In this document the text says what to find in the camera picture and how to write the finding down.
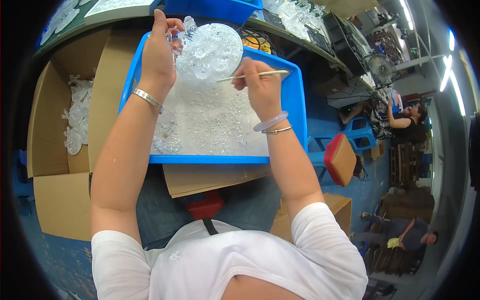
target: black and white striped skirt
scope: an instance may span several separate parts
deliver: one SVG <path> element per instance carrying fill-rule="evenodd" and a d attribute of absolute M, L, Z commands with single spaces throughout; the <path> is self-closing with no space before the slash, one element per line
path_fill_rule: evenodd
<path fill-rule="evenodd" d="M 378 111 L 373 107 L 364 109 L 363 115 L 368 118 L 376 139 L 386 140 L 393 137 L 387 116 L 380 116 Z"/>

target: black strap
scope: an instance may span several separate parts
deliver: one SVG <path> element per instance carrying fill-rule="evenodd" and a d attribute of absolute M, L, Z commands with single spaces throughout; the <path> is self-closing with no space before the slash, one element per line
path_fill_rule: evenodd
<path fill-rule="evenodd" d="M 208 234 L 214 235 L 218 233 L 218 231 L 213 226 L 212 218 L 206 216 L 205 218 L 202 219 L 202 221 L 204 222 L 204 225 L 207 228 Z"/>

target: bracelet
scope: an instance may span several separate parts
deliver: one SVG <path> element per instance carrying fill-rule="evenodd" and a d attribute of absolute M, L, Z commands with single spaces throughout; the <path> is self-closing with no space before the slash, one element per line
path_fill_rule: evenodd
<path fill-rule="evenodd" d="M 159 114 L 162 115 L 164 110 L 163 110 L 163 106 L 161 106 L 156 100 L 155 98 L 153 98 L 152 96 L 150 96 L 147 92 L 145 91 L 142 91 L 141 89 L 138 89 L 138 88 L 134 88 L 132 89 L 132 94 L 135 94 L 135 95 L 138 95 L 140 97 L 142 97 L 143 99 L 145 99 L 148 103 L 150 103 L 151 105 L 155 106 L 155 108 L 158 109 L 158 111 L 160 112 Z"/>
<path fill-rule="evenodd" d="M 265 122 L 260 122 L 257 125 L 255 125 L 255 127 L 253 128 L 253 131 L 255 131 L 255 132 L 262 131 L 263 132 L 265 129 L 270 128 L 273 125 L 279 123 L 280 121 L 285 120 L 287 117 L 288 117 L 288 112 L 282 111 L 279 115 L 271 118 L 270 120 L 265 121 Z"/>
<path fill-rule="evenodd" d="M 283 128 L 283 129 L 275 129 L 275 130 L 272 130 L 272 131 L 262 130 L 262 133 L 264 133 L 264 134 L 278 134 L 279 132 L 287 131 L 289 129 L 292 129 L 292 126 L 288 126 L 287 128 Z"/>

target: wooden stick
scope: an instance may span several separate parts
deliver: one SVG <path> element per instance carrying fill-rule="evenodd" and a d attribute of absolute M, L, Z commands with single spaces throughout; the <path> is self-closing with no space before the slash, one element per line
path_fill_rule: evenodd
<path fill-rule="evenodd" d="M 288 74 L 290 72 L 291 71 L 288 71 L 288 70 L 278 70 L 278 71 L 260 72 L 258 74 L 260 76 L 262 76 L 262 75 L 272 75 L 272 74 Z M 245 75 L 242 75 L 242 76 L 239 76 L 239 77 L 224 78 L 224 79 L 217 80 L 217 82 L 223 82 L 223 81 L 234 80 L 234 79 L 239 79 L 239 78 L 245 78 Z"/>

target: jeans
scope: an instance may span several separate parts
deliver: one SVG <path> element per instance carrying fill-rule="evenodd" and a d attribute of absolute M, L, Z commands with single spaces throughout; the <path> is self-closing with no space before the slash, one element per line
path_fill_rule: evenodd
<path fill-rule="evenodd" d="M 218 193 L 225 205 L 212 219 L 243 230 L 270 231 L 281 198 L 273 176 L 225 187 Z M 181 227 L 194 221 L 168 193 L 162 165 L 148 166 L 136 211 L 142 246 L 147 249 L 164 248 Z"/>
<path fill-rule="evenodd" d="M 361 233 L 354 233 L 351 240 L 353 241 L 366 241 L 377 243 L 382 246 L 387 245 L 387 232 L 390 229 L 391 221 L 388 219 L 383 219 L 379 216 L 373 216 L 368 214 L 365 216 L 365 220 L 369 222 L 373 222 L 377 225 L 380 225 L 383 228 L 382 233 L 370 233 L 370 232 L 361 232 Z"/>

